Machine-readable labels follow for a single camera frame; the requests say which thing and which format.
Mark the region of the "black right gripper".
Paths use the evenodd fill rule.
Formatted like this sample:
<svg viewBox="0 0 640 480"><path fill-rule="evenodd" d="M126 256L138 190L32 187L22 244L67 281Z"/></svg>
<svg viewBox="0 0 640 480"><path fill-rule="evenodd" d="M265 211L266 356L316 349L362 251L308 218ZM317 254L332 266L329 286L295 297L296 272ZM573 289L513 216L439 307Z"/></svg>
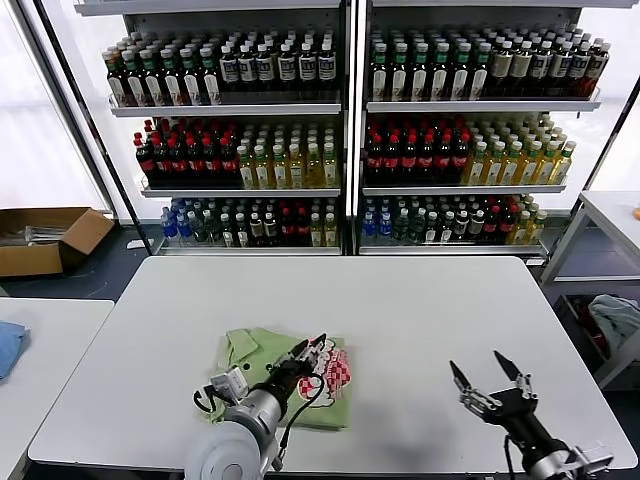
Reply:
<svg viewBox="0 0 640 480"><path fill-rule="evenodd" d="M492 393L490 396L473 387L457 364L451 360L454 384L460 403L471 413L485 413L484 422L500 426L518 446L540 446L549 440L549 433L537 419L537 395L533 391L531 375L523 373L516 364L494 351L500 367L516 388ZM493 400L500 405L493 410Z"/></svg>

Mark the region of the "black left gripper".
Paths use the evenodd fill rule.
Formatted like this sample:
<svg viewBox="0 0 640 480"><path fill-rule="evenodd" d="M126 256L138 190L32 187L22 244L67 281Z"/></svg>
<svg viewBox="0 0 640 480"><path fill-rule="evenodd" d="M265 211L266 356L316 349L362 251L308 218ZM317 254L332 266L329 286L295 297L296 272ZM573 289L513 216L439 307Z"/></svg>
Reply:
<svg viewBox="0 0 640 480"><path fill-rule="evenodd" d="M322 355L327 334L302 340L278 359L269 375L269 383L283 393L292 393L301 378L309 377Z"/></svg>

